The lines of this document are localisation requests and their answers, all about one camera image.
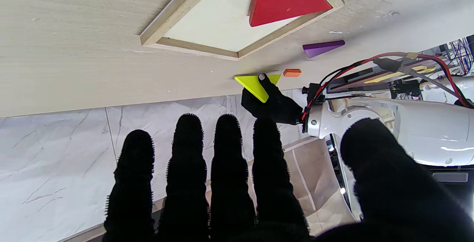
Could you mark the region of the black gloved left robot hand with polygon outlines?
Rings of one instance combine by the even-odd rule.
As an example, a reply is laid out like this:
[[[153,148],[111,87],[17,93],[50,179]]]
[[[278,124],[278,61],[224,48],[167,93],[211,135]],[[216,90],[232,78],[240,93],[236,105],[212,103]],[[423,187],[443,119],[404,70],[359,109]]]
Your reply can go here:
[[[265,73],[258,75],[259,84],[268,94],[265,103],[247,89],[243,89],[241,105],[257,119],[271,119],[276,123],[298,125],[302,122],[303,108],[292,98],[283,95]]]

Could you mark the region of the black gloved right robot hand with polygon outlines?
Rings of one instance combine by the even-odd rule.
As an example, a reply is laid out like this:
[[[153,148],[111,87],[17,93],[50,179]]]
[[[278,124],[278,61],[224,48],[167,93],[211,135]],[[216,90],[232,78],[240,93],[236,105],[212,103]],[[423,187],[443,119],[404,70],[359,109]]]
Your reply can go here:
[[[361,222],[313,237],[293,193],[280,133],[271,119],[254,124],[252,177],[242,135],[231,114],[219,117],[206,199],[203,129],[196,115],[176,125],[166,198],[157,229],[152,218],[154,146],[130,132],[114,171],[104,242],[472,242],[473,220],[433,176],[410,158],[377,119],[361,119],[344,134],[341,156],[356,180]]]

